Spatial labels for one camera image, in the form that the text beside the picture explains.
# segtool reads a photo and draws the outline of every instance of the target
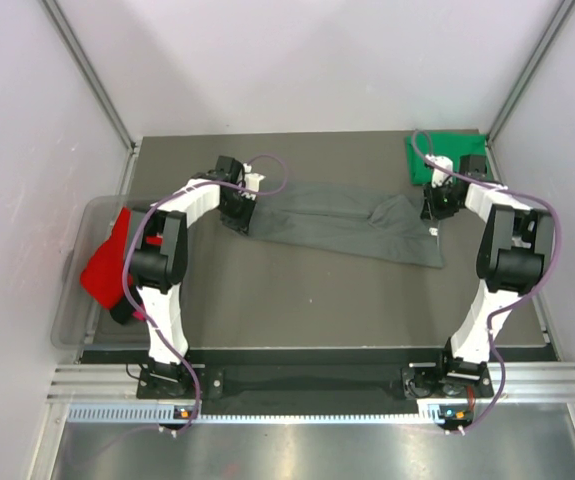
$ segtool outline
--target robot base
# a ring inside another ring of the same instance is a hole
[[[403,368],[402,379],[405,396],[414,400],[423,398],[462,398],[466,400],[467,386],[473,388],[476,398],[491,398],[494,396],[494,388],[487,369],[482,374],[480,381],[471,385],[451,382],[444,378],[441,372],[437,365],[430,366],[428,364],[423,364],[422,367]]]
[[[158,363],[151,359],[147,365],[143,365],[136,398],[168,400],[193,396],[191,377],[185,368],[175,364]]]

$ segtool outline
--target green cloth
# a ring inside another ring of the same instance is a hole
[[[431,141],[434,144],[434,155],[448,157],[454,162],[454,171],[460,167],[460,157],[468,154],[485,155],[485,136],[478,134],[436,132],[430,133]],[[407,164],[409,165],[409,177],[413,185],[424,185],[431,182],[431,169],[425,165],[422,158],[416,155],[411,147],[411,136],[405,138],[405,148],[407,150]],[[418,135],[418,148],[422,152],[427,152],[427,141],[423,135]],[[487,172],[491,178],[489,161],[487,162]]]

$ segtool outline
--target metal floor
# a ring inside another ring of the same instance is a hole
[[[177,440],[134,425],[68,424],[53,480],[530,479],[575,480],[575,436],[564,405],[502,405],[471,434],[435,426],[196,425]]]
[[[239,160],[269,152],[291,178],[422,196],[405,157],[408,132],[293,133],[146,137],[134,195],[168,194],[218,155]],[[258,162],[261,173],[280,170]],[[219,224],[198,222],[183,326],[192,348],[443,346],[476,294],[475,259],[484,224],[463,211],[441,225],[443,269],[251,241]],[[512,313],[503,346],[544,345],[533,306]],[[143,326],[125,329],[105,315],[96,343],[147,342]]]

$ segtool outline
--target black joint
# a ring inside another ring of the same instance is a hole
[[[443,382],[454,385],[478,386],[483,378],[489,378],[487,363],[465,362],[455,358],[451,350],[451,338],[443,349],[440,357],[440,377]]]
[[[216,162],[216,168],[199,174],[198,178],[218,180],[244,187],[245,166],[235,158],[221,155]],[[244,196],[240,191],[221,187],[218,210],[221,213],[220,221],[227,228],[246,235],[249,232],[249,222],[255,207],[256,201]]]
[[[148,208],[135,208],[129,221],[129,248]],[[129,265],[134,284],[157,288],[163,294],[179,284],[187,270],[187,215],[158,210],[145,225]]]
[[[543,210],[514,210],[493,205],[476,260],[478,278],[490,292],[528,293],[542,278],[551,260],[553,220]],[[524,246],[514,245],[520,239]]]
[[[425,185],[425,202],[420,218],[424,220],[443,220],[453,217],[465,206],[468,184],[447,182],[440,187]]]

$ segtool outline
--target metal corner post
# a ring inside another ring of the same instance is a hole
[[[127,130],[127,127],[125,127],[125,124],[120,118],[120,115],[118,115],[114,104],[109,98],[109,95],[103,87],[103,84],[96,74],[96,71],[94,70],[91,62],[87,58],[85,51],[78,41],[78,38],[71,28],[71,25],[69,25],[69,22],[67,21],[65,14],[60,8],[60,5],[58,5],[57,0],[39,0],[39,2],[45,9],[47,16],[54,25],[54,28],[56,28],[56,31],[67,47],[67,50],[69,50],[69,53],[71,54],[74,62],[76,62],[76,65],[83,75],[85,82],[87,82],[89,85],[89,88],[91,89],[94,97],[107,115],[107,118],[114,127],[114,130],[116,130],[120,140],[130,152],[133,152],[136,146],[136,142],[132,139],[129,131]]]
[[[556,8],[556,11],[552,15],[545,31],[541,35],[540,39],[536,43],[536,46],[529,56],[529,60],[521,70],[518,78],[514,82],[507,99],[503,103],[500,111],[494,118],[494,121],[487,134],[487,140],[489,143],[493,143],[500,131],[503,129],[510,115],[518,105],[523,93],[527,89],[529,82],[531,82],[534,74],[538,70],[542,60],[545,58],[547,52],[549,52],[554,40],[558,37],[562,27],[565,22],[572,14],[575,7],[575,0],[561,0]]]

